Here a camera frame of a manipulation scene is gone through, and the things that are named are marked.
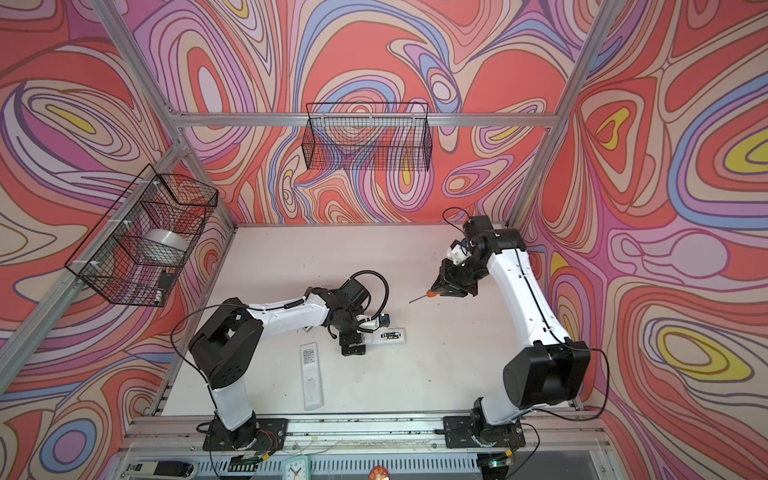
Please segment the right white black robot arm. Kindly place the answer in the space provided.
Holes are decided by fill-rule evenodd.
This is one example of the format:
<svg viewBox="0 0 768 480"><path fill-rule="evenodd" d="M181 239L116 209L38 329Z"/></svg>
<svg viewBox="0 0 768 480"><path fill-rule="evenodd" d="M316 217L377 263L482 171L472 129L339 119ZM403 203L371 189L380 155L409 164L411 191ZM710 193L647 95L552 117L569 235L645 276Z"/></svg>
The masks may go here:
<svg viewBox="0 0 768 480"><path fill-rule="evenodd" d="M460 435L481 447L496 447L505 444L506 435L525 414L576 397L591 350L585 342L573 340L556 318L516 229L497 229L487 217L474 216L462 231L463 239L447 250L427 294L476 296L480 281L491 277L513 322L513 356L504 366L501 386L474 402L467 425L445 426L444 431L450 447Z"/></svg>

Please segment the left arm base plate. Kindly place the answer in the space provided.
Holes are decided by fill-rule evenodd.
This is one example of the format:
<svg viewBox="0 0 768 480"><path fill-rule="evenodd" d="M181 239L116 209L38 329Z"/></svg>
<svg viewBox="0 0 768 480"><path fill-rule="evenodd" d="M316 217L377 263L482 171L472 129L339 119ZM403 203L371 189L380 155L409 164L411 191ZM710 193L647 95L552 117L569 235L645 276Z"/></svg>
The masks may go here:
<svg viewBox="0 0 768 480"><path fill-rule="evenodd" d="M204 430L203 450L274 453L283 449L288 425L287 418L253 417L230 431L218 416L214 416Z"/></svg>

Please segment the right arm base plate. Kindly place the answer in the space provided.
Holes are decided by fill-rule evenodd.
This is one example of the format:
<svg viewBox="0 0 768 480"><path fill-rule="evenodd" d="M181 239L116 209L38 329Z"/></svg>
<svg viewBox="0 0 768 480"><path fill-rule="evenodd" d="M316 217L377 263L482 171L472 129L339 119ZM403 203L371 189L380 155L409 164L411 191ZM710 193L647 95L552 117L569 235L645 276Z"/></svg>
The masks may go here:
<svg viewBox="0 0 768 480"><path fill-rule="evenodd" d="M519 422L489 425L470 415L444 416L440 432L449 449L505 448L516 451L526 446Z"/></svg>

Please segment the orange handled screwdriver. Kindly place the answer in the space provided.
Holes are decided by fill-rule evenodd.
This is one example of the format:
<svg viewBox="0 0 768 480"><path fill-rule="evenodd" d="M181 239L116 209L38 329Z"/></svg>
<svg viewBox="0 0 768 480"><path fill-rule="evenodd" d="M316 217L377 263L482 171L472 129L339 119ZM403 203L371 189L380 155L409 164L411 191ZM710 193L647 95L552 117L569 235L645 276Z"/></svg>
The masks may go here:
<svg viewBox="0 0 768 480"><path fill-rule="evenodd" d="M414 304L414 303L416 303L416 302L418 302L420 300L427 299L427 298L434 298L434 297L437 297L439 295L440 295L439 293L436 293L434 291L429 290L425 294L410 300L408 303L409 304Z"/></svg>

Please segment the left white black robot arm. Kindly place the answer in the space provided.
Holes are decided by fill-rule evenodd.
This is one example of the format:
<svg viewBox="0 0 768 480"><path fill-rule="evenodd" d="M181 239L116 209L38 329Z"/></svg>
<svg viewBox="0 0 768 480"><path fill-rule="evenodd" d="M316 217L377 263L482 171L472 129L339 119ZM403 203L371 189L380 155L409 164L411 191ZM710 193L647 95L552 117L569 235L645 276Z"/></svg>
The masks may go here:
<svg viewBox="0 0 768 480"><path fill-rule="evenodd" d="M219 305L189 342L188 351L212 397L214 419L206 434L208 451L252 450L259 436L274 436L251 408L244 375L260 342L299 329L329 329L344 356L366 353L368 335L390 325L379 307L365 313L370 293L352 283L338 289L310 288L297 299L259 305L233 297Z"/></svg>

